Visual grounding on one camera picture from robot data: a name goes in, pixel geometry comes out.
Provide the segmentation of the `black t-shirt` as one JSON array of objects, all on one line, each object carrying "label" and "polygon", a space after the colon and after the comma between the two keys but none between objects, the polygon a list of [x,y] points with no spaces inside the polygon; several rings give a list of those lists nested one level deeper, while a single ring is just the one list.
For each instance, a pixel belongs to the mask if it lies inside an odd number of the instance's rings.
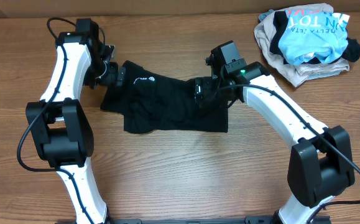
[{"label": "black t-shirt", "polygon": [[145,134],[159,130],[228,131],[228,109],[215,101],[200,108],[195,101],[195,79],[161,76],[125,61],[122,89],[108,87],[100,109],[124,116],[124,130]]}]

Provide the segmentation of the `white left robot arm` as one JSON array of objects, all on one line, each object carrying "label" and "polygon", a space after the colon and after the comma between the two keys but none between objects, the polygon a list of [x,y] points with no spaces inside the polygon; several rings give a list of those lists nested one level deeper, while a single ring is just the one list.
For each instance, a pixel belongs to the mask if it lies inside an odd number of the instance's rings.
[{"label": "white left robot arm", "polygon": [[111,62],[115,47],[92,31],[62,32],[55,39],[57,61],[39,101],[25,109],[37,154],[48,162],[36,172],[57,173],[72,201],[75,223],[110,223],[109,208],[93,174],[94,136],[80,104],[84,86],[122,88],[124,73]]}]

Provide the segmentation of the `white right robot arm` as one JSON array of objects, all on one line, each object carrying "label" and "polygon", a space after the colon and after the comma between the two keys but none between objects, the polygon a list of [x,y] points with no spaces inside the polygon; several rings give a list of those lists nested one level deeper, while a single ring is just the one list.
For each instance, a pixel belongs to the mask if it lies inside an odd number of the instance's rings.
[{"label": "white right robot arm", "polygon": [[259,62],[211,62],[212,74],[196,78],[198,106],[241,100],[259,112],[290,149],[287,182],[291,196],[273,215],[246,217],[246,223],[329,223],[318,209],[355,182],[350,138],[341,126],[327,127],[310,116],[278,86]]}]

